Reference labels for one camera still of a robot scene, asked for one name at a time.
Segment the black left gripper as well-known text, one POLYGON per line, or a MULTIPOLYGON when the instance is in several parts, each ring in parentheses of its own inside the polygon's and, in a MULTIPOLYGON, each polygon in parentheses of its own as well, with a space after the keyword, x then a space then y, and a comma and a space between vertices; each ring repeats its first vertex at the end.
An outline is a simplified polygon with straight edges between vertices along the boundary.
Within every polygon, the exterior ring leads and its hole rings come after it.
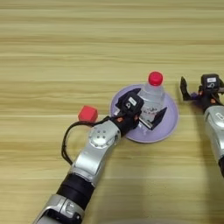
MULTIPOLYGON (((129 93, 135 93, 136 95, 140 92, 141 88, 134 88, 129 93)), ((152 122, 145 121, 140 115, 135 114, 133 116, 127 115, 119 111, 116 115, 111 117, 111 121, 120 130, 121 136, 125 136, 130 131, 134 130, 138 124, 142 124, 148 130, 154 130, 163 120, 167 108, 161 109, 154 117, 152 122)))

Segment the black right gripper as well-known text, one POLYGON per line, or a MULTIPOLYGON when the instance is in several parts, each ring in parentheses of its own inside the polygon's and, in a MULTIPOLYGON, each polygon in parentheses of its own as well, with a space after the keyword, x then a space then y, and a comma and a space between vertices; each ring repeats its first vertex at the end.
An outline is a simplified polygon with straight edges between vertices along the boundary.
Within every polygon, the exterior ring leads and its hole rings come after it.
MULTIPOLYGON (((190 101, 191 96, 187 91, 187 83, 184 77, 180 80, 180 91, 184 101, 190 101)), ((219 95, 224 95, 224 87, 204 88, 199 87, 199 107, 206 111, 212 106, 223 106, 219 95)))

